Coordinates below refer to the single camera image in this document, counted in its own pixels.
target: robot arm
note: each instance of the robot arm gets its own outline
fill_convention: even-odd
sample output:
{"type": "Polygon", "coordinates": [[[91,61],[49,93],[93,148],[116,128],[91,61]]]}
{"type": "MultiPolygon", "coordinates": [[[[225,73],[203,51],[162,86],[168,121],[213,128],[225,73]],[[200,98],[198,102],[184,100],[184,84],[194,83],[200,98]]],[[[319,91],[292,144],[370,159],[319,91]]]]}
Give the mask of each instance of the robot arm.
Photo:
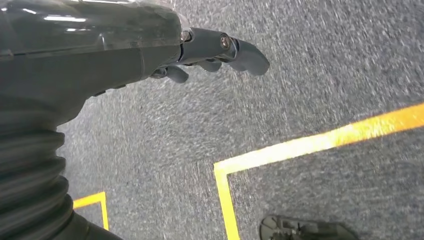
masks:
{"type": "Polygon", "coordinates": [[[185,82],[178,65],[264,74],[253,45],[182,30],[171,9],[136,0],[0,1],[0,239],[118,240],[73,212],[64,135],[85,101],[148,77],[185,82]]]}

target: yellow tape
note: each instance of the yellow tape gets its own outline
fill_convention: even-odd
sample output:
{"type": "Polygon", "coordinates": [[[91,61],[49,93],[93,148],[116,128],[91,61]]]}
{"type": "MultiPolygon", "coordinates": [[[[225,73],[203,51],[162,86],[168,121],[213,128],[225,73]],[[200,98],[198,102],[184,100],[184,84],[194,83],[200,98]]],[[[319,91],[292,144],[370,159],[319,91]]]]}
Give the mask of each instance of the yellow tape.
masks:
{"type": "Polygon", "coordinates": [[[228,174],[423,126],[424,103],[215,163],[216,185],[228,240],[240,240],[228,174]]]}
{"type": "Polygon", "coordinates": [[[104,191],[73,201],[73,209],[100,203],[103,228],[109,231],[108,210],[106,208],[106,193],[104,191]]]}

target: metal screw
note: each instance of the metal screw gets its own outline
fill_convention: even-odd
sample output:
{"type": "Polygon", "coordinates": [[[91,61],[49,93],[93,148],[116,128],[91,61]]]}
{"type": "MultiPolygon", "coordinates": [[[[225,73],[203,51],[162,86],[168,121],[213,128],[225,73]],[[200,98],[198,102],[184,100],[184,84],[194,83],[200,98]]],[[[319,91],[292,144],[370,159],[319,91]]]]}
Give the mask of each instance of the metal screw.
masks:
{"type": "Polygon", "coordinates": [[[192,35],[190,34],[189,31],[182,31],[181,32],[181,40],[183,42],[190,42],[192,40],[192,35]]]}
{"type": "Polygon", "coordinates": [[[230,47],[231,44],[231,40],[230,37],[227,35],[222,35],[221,36],[221,47],[223,49],[228,49],[230,47]]]}

